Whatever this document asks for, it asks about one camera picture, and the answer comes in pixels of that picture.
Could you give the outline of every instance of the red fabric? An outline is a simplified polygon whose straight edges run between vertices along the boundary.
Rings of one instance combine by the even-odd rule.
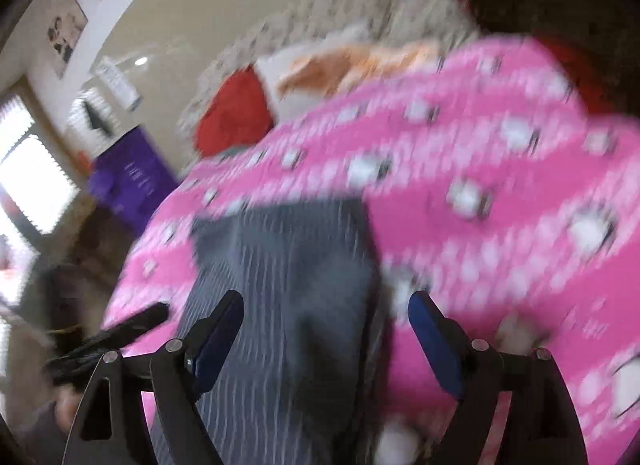
[[[250,66],[230,75],[198,123],[196,149],[213,156],[235,144],[255,144],[273,127],[262,84]]]
[[[606,84],[595,69],[589,54],[562,39],[544,37],[536,37],[536,39],[562,64],[567,77],[574,83],[590,114],[609,114],[616,111],[609,99]]]

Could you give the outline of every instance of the white wall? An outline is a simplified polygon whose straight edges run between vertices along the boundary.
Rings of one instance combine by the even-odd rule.
[[[26,73],[49,118],[62,132],[76,93],[107,36],[133,0],[78,0],[88,18],[62,79],[53,70],[46,31],[56,0],[34,0],[0,53],[0,90]]]

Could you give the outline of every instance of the pink polka dot fabric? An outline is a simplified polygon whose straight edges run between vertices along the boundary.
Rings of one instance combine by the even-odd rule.
[[[640,428],[640,409],[614,402],[613,377],[640,347],[640,130],[633,118],[588,118],[532,39],[483,39],[329,100],[241,155],[201,161],[133,246],[105,325],[169,301],[171,320],[126,353],[172,336],[197,273],[194,216],[353,195],[369,208],[383,272],[429,283],[471,337],[492,340],[510,312],[550,333],[590,463],[615,463]],[[454,404],[407,323],[410,290],[392,290],[386,410],[441,434]]]

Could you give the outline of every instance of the metal screw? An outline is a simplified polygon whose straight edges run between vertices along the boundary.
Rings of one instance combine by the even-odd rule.
[[[174,352],[182,348],[182,341],[180,339],[171,339],[164,345],[167,351]]]
[[[107,364],[111,364],[112,362],[115,362],[117,359],[118,359],[118,352],[113,350],[106,352],[102,356],[102,360],[104,360]]]
[[[471,341],[471,347],[476,351],[487,351],[489,349],[489,343],[483,339],[473,339]]]
[[[540,360],[551,360],[551,352],[546,348],[538,348],[536,350],[536,356]]]

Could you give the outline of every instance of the striped fabric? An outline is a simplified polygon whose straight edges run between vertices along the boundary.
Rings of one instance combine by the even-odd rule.
[[[191,232],[198,278],[184,336],[228,289],[244,323],[198,410],[226,465],[362,463],[385,308],[358,200],[254,208]],[[159,465],[172,459],[156,420]]]

